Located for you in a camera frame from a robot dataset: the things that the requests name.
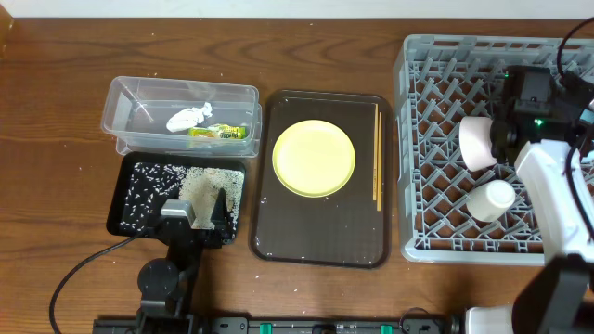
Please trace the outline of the yellow green snack wrapper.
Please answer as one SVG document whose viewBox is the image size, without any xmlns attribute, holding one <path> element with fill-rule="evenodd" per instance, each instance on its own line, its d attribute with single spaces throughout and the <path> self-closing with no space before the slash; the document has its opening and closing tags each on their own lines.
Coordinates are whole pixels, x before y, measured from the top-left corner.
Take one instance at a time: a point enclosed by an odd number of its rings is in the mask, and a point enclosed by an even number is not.
<svg viewBox="0 0 594 334">
<path fill-rule="evenodd" d="M 188 130 L 187 134 L 193 137 L 244 139 L 248 135 L 248 130 L 245 126 L 218 123 L 208 127 L 192 127 Z"/>
</svg>

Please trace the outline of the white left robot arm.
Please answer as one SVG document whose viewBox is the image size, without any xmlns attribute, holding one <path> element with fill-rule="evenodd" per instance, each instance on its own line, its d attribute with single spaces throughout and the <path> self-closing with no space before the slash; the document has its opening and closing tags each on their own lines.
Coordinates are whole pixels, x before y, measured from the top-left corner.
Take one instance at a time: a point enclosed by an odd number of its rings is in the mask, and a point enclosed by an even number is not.
<svg viewBox="0 0 594 334">
<path fill-rule="evenodd" d="M 194 229 L 192 203 L 168 199 L 158 218 L 148 223 L 148 236 L 167 245 L 168 251 L 164 258 L 146 263 L 138 274 L 141 302 L 134 333 L 201 333 L 208 326 L 190 307 L 202 252 L 222 248 L 233 232 L 222 188 L 208 213 L 214 228 Z"/>
</svg>

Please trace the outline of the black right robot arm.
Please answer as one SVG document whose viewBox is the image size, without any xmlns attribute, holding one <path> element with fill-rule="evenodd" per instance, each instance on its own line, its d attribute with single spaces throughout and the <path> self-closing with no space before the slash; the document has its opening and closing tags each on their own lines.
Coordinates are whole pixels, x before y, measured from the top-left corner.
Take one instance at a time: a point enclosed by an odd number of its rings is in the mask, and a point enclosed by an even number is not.
<svg viewBox="0 0 594 334">
<path fill-rule="evenodd" d="M 508 162 L 523 183 L 543 239 L 545 266 L 511 306 L 473 307 L 467 333 L 590 333 L 593 198 L 579 149 L 593 130 L 591 108 L 511 107 L 495 119 L 463 118 L 459 144 L 476 171 Z"/>
</svg>

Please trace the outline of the wooden chopstick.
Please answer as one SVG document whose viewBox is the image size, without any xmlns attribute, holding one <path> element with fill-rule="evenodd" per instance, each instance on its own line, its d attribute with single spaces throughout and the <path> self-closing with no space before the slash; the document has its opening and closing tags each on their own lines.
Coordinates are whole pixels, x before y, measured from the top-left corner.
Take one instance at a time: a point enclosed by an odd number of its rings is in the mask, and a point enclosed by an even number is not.
<svg viewBox="0 0 594 334">
<path fill-rule="evenodd" d="M 378 146 L 377 146 L 377 211 L 381 211 L 381 172 L 382 172 L 382 112 L 379 112 L 378 117 Z"/>
<path fill-rule="evenodd" d="M 374 133 L 373 133 L 373 200 L 377 200 L 377 165 L 378 165 L 378 123 L 379 107 L 377 104 L 374 111 Z"/>
</svg>

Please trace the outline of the leftover rice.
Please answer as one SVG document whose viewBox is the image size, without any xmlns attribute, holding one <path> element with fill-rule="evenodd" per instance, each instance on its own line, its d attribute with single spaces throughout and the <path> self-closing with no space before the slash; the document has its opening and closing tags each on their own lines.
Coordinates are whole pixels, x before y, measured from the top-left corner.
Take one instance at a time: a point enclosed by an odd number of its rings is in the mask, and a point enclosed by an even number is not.
<svg viewBox="0 0 594 334">
<path fill-rule="evenodd" d="M 194 229 L 213 229 L 212 210 L 222 188 L 226 192 L 231 228 L 236 232 L 243 183 L 241 171 L 138 162 L 124 191 L 123 213 L 116 222 L 121 231 L 134 234 L 149 217 L 160 214 L 166 200 L 181 199 L 191 202 Z"/>
</svg>

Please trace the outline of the white napkin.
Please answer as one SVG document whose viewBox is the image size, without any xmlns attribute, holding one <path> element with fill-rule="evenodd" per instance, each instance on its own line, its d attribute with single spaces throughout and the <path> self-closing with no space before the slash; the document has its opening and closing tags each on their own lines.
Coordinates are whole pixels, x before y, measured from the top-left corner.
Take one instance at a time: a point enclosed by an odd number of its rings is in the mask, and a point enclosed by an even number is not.
<svg viewBox="0 0 594 334">
<path fill-rule="evenodd" d="M 209 102 L 205 102 L 200 108 L 191 107 L 178 111 L 166 123 L 166 128 L 171 133 L 185 131 L 198 124 L 202 124 L 207 118 L 212 116 L 213 107 Z"/>
</svg>

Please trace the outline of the yellow plate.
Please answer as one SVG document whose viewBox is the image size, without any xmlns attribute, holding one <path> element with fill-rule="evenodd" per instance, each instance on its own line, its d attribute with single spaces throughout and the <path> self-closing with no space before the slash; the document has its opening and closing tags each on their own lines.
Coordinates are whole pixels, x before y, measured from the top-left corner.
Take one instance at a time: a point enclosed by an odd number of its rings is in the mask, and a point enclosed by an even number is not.
<svg viewBox="0 0 594 334">
<path fill-rule="evenodd" d="M 354 173 L 355 148 L 339 126 L 306 120 L 279 135 L 272 151 L 278 181 L 306 198 L 323 198 L 343 188 Z"/>
</svg>

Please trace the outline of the white paper cup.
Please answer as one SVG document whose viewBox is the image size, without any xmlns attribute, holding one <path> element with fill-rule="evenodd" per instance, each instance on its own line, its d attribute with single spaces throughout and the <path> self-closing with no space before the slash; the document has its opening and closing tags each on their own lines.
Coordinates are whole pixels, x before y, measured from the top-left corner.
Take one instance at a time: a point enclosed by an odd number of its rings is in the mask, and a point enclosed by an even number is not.
<svg viewBox="0 0 594 334">
<path fill-rule="evenodd" d="M 494 222 L 514 203 L 513 187 L 502 180 L 494 180 L 473 189 L 466 202 L 470 215 L 482 222 Z"/>
</svg>

